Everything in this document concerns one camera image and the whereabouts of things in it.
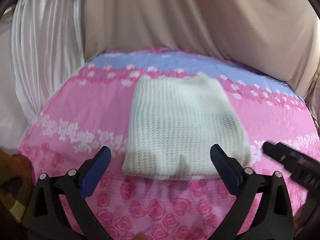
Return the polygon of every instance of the knitted garment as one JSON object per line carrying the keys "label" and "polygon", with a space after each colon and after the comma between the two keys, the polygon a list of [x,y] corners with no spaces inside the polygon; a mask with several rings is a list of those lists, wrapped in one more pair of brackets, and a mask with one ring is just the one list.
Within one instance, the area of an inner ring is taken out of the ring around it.
{"label": "knitted garment", "polygon": [[140,78],[131,107],[125,175],[163,180],[215,177],[210,160],[215,143],[241,165],[249,162],[247,135],[216,79],[204,74]]}

